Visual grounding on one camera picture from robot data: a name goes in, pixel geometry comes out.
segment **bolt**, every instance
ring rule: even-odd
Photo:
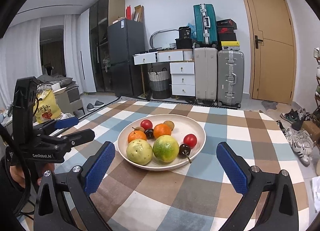
[[[50,170],[46,170],[46,171],[43,173],[43,176],[48,177],[48,176],[50,176],[50,174],[51,174],[51,171],[50,171]]]
[[[81,170],[81,167],[80,166],[74,166],[73,168],[72,168],[72,171],[73,172],[79,172]]]
[[[251,167],[251,170],[252,170],[253,172],[259,172],[259,171],[260,171],[260,169],[259,169],[258,166],[252,166],[252,167]]]
[[[283,170],[281,170],[281,174],[283,175],[283,176],[288,176],[289,175],[289,172],[287,172],[285,169],[283,169]]]

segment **green grapefruit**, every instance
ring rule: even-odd
[[[146,165],[152,160],[152,147],[145,140],[135,139],[127,147],[127,158],[139,165]]]
[[[178,142],[170,135],[162,135],[153,144],[153,154],[162,162],[172,162],[179,153]]]

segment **door frame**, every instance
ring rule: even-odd
[[[292,94],[290,98],[290,102],[292,102],[293,95],[294,95],[294,88],[295,88],[295,83],[296,83],[296,71],[297,71],[297,48],[296,48],[296,37],[294,33],[294,28],[293,28],[293,20],[292,16],[290,13],[289,5],[287,0],[284,0],[287,10],[289,13],[289,18],[291,21],[291,29],[292,29],[292,36],[293,36],[293,49],[294,49],[294,70],[293,70],[293,83],[292,83]],[[250,9],[249,9],[249,4],[248,0],[244,0],[244,5],[245,9],[247,12],[247,18],[248,18],[248,24],[249,24],[249,34],[250,34],[250,49],[251,49],[251,73],[250,73],[250,98],[252,99],[253,96],[253,82],[254,82],[254,71],[255,71],[255,46],[254,46],[254,34],[253,34],[253,25],[252,25],[252,20],[251,20],[251,14],[250,14]]]

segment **wooden door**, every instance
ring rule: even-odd
[[[247,3],[254,49],[252,98],[290,103],[295,80],[295,43],[286,1]]]

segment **blue gripper pad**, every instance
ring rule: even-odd
[[[84,192],[89,196],[95,193],[116,155],[112,142],[106,141],[98,152],[90,156],[83,165]]]
[[[79,123],[79,119],[77,117],[71,117],[71,118],[57,121],[56,124],[54,125],[54,127],[56,129],[61,130],[61,129],[64,129],[67,127],[75,126],[78,123]]]
[[[245,195],[251,181],[249,165],[241,156],[237,156],[226,142],[218,144],[216,154],[235,191]]]

